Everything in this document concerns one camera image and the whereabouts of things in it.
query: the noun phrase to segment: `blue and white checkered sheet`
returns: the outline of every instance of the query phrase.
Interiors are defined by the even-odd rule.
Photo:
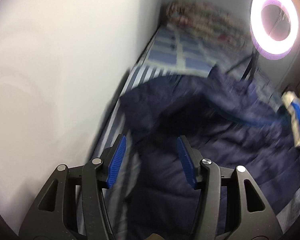
[[[160,27],[138,65],[207,77],[215,64],[226,72],[249,54],[251,53],[247,51],[234,51],[229,47],[191,37],[177,27]],[[240,64],[230,75],[239,80],[248,63],[249,60]],[[254,84],[259,99],[277,111],[282,105],[281,96],[260,69],[255,72]]]

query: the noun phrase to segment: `comforter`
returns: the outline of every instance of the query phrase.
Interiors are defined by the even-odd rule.
[[[158,77],[125,93],[120,102],[141,159],[136,185],[126,198],[128,240],[152,233],[189,237],[200,192],[188,185],[178,159],[180,135],[219,166],[245,166],[276,214],[300,187],[300,152],[288,115],[259,101],[253,83],[214,67],[208,78]],[[218,234],[225,220],[222,188]]]

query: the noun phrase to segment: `blue gripper pad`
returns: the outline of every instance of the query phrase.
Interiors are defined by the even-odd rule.
[[[188,150],[186,149],[186,145],[184,144],[184,141],[182,140],[181,137],[178,137],[177,139],[177,151],[187,182],[190,184],[192,188],[195,188],[197,185],[197,180],[195,178],[194,164],[189,156]]]
[[[108,177],[106,179],[106,185],[108,188],[111,188],[113,184],[116,182],[119,169],[123,160],[124,153],[127,147],[127,139],[123,135],[119,141],[119,144],[113,154],[112,160],[108,166]]]

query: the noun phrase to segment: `ring light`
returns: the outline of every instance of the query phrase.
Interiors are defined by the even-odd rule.
[[[277,5],[288,17],[290,34],[283,41],[275,41],[265,31],[261,11],[267,5]],[[250,31],[253,43],[259,53],[267,59],[280,59],[285,57],[296,40],[298,34],[298,15],[291,0],[252,0]]]

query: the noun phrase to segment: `bed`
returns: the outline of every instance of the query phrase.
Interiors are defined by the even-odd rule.
[[[146,48],[140,61],[134,66],[121,91],[121,95],[151,79],[173,75],[196,75],[207,77],[211,68],[218,65],[226,72],[232,65],[247,55],[246,52],[235,52],[227,47],[205,42],[191,37],[178,28],[160,27]],[[248,63],[241,64],[230,75],[240,79]],[[254,82],[258,97],[269,104],[275,111],[281,106],[280,95],[271,86],[269,79],[257,69]],[[127,208],[125,199],[133,189],[140,169],[140,160],[132,146],[130,131],[120,102],[114,106],[100,138],[96,143],[92,158],[100,156],[104,148],[110,147],[117,135],[127,136],[127,150],[113,188],[104,191],[109,220],[116,239],[125,239],[127,232]],[[78,224],[81,233],[84,231],[81,205],[78,206]],[[300,188],[293,199],[277,215],[285,232],[300,214]]]

